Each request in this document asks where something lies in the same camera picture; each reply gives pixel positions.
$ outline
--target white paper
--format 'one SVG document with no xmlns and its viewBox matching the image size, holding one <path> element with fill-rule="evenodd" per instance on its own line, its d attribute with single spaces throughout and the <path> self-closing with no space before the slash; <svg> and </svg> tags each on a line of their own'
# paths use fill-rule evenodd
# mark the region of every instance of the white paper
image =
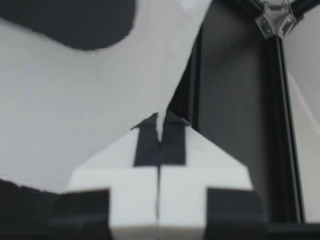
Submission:
<svg viewBox="0 0 320 240">
<path fill-rule="evenodd" d="M 72 170 L 166 109 L 211 0 L 138 0 L 116 45 L 78 51 L 0 22 L 0 178 L 62 192 Z"/>
</svg>

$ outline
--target white wall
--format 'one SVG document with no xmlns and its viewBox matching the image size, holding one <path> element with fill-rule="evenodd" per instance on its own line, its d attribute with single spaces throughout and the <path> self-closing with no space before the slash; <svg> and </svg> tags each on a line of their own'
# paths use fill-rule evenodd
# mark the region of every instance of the white wall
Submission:
<svg viewBox="0 0 320 240">
<path fill-rule="evenodd" d="M 320 222 L 320 7 L 285 40 L 306 219 Z"/>
<path fill-rule="evenodd" d="M 77 165 L 165 109 L 210 2 L 139 0 L 129 36 L 91 52 L 1 21 L 0 178 L 61 192 Z"/>
</svg>

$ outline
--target metal corner bracket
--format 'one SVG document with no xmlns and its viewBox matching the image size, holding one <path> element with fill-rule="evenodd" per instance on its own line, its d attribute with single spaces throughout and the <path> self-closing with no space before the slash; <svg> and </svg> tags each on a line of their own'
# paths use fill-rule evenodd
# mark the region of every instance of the metal corner bracket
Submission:
<svg viewBox="0 0 320 240">
<path fill-rule="evenodd" d="M 255 19 L 263 37 L 269 39 L 278 36 L 284 39 L 297 23 L 289 1 L 282 4 L 264 3 L 262 15 Z"/>
</svg>

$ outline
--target dark panel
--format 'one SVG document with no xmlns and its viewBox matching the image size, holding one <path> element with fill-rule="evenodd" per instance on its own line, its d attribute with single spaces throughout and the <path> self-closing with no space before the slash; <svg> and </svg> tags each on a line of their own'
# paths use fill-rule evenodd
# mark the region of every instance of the dark panel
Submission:
<svg viewBox="0 0 320 240">
<path fill-rule="evenodd" d="M 135 0 L 1 0 L 0 18 L 71 48 L 106 48 L 133 27 Z"/>
<path fill-rule="evenodd" d="M 288 104 L 279 107 L 285 96 L 276 90 L 286 87 L 277 82 L 283 65 L 270 65 L 268 57 L 277 46 L 270 48 L 253 22 L 217 3 L 208 11 L 201 37 L 199 132 L 248 166 L 271 222 L 299 221 L 293 142 L 288 141 L 288 118 L 281 117 Z"/>
</svg>

